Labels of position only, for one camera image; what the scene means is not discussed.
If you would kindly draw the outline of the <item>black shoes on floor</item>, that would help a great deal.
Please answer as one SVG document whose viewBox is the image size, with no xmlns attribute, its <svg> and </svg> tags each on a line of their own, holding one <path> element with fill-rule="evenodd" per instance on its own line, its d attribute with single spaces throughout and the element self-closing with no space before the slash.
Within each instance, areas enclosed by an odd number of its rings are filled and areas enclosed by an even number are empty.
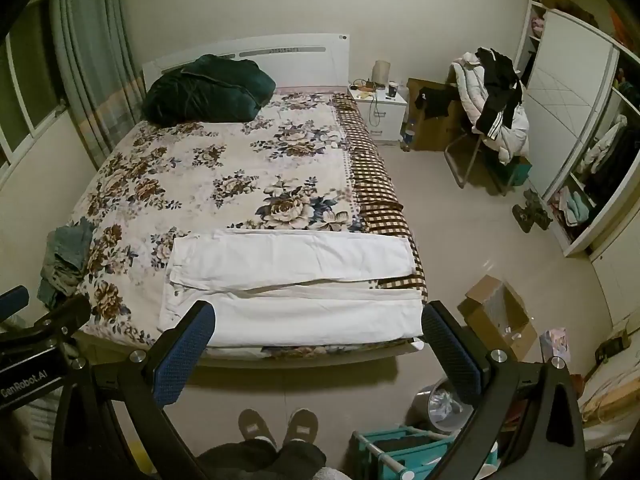
<svg viewBox="0 0 640 480">
<path fill-rule="evenodd" d="M 518 226 L 524 233 L 529 233 L 533 225 L 539 226 L 543 231 L 547 231 L 552 219 L 542 206 L 540 198 L 535 191 L 525 190 L 523 193 L 525 206 L 514 205 L 512 214 Z"/>
</svg>

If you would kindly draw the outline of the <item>floral bed blanket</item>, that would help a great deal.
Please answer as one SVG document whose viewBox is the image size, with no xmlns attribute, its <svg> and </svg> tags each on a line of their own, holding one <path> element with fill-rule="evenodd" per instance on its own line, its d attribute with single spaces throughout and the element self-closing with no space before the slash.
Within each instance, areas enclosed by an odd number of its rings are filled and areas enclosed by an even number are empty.
<svg viewBox="0 0 640 480">
<path fill-rule="evenodd" d="M 90 302 L 90 337 L 148 348 L 158 327 L 174 241 L 216 230 L 366 233 L 358 216 L 346 133 L 335 93 L 278 93 L 245 124 L 139 122 L 73 211 L 93 226 L 78 290 Z M 214 348 L 218 360 L 320 359 L 410 344 Z"/>
</svg>

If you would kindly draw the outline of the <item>beige table lamp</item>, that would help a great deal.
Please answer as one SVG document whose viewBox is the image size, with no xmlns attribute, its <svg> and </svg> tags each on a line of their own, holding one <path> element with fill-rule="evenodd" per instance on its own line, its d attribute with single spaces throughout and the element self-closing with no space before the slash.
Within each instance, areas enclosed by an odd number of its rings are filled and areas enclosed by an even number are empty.
<svg viewBox="0 0 640 480">
<path fill-rule="evenodd" d="M 385 88 L 390 80 L 390 62 L 376 60 L 372 67 L 371 80 L 376 88 Z"/>
</svg>

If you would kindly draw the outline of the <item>grey green clothes pile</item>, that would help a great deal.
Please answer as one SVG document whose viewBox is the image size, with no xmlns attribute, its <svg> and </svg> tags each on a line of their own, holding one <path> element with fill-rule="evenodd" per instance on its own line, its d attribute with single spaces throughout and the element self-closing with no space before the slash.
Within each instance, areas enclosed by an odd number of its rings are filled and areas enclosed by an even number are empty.
<svg viewBox="0 0 640 480">
<path fill-rule="evenodd" d="M 76 292 L 86 272 L 93 229 L 82 217 L 48 234 L 37 298 L 49 310 Z"/>
</svg>

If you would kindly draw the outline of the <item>brown cardboard box by wall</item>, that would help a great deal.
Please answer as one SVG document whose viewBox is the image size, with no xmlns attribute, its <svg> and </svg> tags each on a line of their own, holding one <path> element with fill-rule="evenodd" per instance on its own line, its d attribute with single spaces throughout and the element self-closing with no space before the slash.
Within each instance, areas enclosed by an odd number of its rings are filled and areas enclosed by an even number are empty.
<svg viewBox="0 0 640 480">
<path fill-rule="evenodd" d="M 461 133 L 463 110 L 457 87 L 409 78 L 408 90 L 410 148 L 442 152 Z"/>
</svg>

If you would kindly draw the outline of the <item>white bed headboard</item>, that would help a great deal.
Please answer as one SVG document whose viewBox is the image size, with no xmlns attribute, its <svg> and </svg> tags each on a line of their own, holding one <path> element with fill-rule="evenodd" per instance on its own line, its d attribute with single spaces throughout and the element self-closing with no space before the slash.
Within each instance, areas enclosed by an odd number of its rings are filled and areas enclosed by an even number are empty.
<svg viewBox="0 0 640 480">
<path fill-rule="evenodd" d="M 204 54 L 232 61 L 251 60 L 279 88 L 346 87 L 350 37 L 346 34 L 286 34 L 226 40 L 168 54 L 142 65 L 150 88 L 164 73 Z"/>
</svg>

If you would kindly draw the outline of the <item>white bedside table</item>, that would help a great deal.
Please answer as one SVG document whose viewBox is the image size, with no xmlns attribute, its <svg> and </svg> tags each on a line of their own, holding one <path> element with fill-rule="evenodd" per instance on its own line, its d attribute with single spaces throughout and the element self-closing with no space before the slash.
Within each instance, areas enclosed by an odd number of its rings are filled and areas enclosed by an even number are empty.
<svg viewBox="0 0 640 480">
<path fill-rule="evenodd" d="M 399 142 L 408 112 L 407 101 L 397 93 L 390 98 L 385 90 L 375 92 L 349 89 L 372 139 L 380 143 Z"/>
</svg>

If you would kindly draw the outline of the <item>open cardboard box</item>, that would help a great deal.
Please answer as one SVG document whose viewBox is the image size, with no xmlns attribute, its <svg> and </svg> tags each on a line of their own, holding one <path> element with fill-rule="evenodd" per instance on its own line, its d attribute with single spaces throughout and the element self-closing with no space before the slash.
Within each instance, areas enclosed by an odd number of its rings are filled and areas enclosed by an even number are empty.
<svg viewBox="0 0 640 480">
<path fill-rule="evenodd" d="M 522 298 L 491 275 L 465 293 L 458 311 L 488 351 L 502 350 L 514 360 L 524 361 L 538 338 Z"/>
</svg>

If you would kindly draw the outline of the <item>brown checkered bed sheet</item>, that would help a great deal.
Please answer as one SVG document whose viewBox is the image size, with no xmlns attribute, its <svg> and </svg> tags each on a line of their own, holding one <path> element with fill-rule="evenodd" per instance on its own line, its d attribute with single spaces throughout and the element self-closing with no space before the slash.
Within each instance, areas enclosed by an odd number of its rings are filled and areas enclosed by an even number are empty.
<svg viewBox="0 0 640 480">
<path fill-rule="evenodd" d="M 381 278 L 380 289 L 412 288 L 427 300 L 424 270 L 416 242 L 404 216 L 385 162 L 370 136 L 355 100 L 348 93 L 335 93 L 332 106 L 337 122 L 346 133 L 346 152 L 363 231 L 370 234 L 405 237 L 413 255 L 416 270 L 401 278 Z"/>
</svg>

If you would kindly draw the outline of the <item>grey waste bin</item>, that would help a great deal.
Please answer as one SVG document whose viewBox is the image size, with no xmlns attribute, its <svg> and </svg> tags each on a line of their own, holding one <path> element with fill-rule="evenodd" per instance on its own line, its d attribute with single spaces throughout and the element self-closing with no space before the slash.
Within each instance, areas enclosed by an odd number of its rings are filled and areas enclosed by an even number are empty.
<svg viewBox="0 0 640 480">
<path fill-rule="evenodd" d="M 454 434 L 470 419 L 474 408 L 464 403 L 447 377 L 421 389 L 413 398 L 412 407 L 440 434 Z"/>
</svg>

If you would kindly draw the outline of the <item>white wardrobe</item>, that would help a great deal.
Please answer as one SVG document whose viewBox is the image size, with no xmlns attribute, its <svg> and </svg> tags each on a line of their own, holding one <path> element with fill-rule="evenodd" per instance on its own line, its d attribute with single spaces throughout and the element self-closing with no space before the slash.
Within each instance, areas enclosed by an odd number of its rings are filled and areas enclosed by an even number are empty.
<svg viewBox="0 0 640 480">
<path fill-rule="evenodd" d="M 529 0 L 516 66 L 530 183 L 563 254 L 601 245 L 639 195 L 639 59 L 572 0 Z"/>
</svg>

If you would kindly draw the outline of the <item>white pants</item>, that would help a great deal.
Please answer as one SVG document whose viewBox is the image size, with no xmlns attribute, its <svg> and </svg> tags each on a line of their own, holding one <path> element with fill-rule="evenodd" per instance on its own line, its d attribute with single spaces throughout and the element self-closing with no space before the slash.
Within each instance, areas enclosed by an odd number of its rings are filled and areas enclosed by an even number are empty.
<svg viewBox="0 0 640 480">
<path fill-rule="evenodd" d="M 214 348 L 380 344 L 422 334 L 416 260 L 405 237 L 305 230 L 216 230 L 174 241 L 158 327 L 213 307 Z"/>
</svg>

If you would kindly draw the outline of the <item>pink printed tissue box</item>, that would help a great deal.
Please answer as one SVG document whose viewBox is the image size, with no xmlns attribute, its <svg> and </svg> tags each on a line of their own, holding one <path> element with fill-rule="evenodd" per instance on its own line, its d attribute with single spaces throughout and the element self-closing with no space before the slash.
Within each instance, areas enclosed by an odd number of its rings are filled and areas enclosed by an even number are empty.
<svg viewBox="0 0 640 480">
<path fill-rule="evenodd" d="M 570 345 L 565 327 L 550 328 L 539 336 L 541 356 L 544 362 L 553 358 L 570 362 Z"/>
</svg>

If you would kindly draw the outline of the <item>left beige slipper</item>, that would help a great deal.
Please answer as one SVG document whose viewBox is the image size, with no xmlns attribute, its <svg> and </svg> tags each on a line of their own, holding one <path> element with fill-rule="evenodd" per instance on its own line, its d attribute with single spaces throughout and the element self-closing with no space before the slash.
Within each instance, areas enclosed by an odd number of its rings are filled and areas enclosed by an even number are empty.
<svg viewBox="0 0 640 480">
<path fill-rule="evenodd" d="M 277 447 L 267 423 L 255 410 L 247 408 L 242 411 L 239 414 L 238 425 L 245 441 L 261 440 L 269 443 L 273 448 Z"/>
</svg>

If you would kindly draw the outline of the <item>chair piled with clothes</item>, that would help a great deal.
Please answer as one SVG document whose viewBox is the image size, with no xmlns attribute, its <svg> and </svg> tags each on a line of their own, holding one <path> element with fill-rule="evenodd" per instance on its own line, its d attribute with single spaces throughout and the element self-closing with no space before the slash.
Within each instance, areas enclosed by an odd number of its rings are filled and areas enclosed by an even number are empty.
<svg viewBox="0 0 640 480">
<path fill-rule="evenodd" d="M 451 140 L 442 154 L 460 190 L 471 183 L 472 175 L 479 169 L 502 196 L 523 185 L 532 166 L 525 156 L 515 156 L 503 165 L 497 153 L 488 148 L 480 136 L 468 130 L 462 130 Z"/>
</svg>

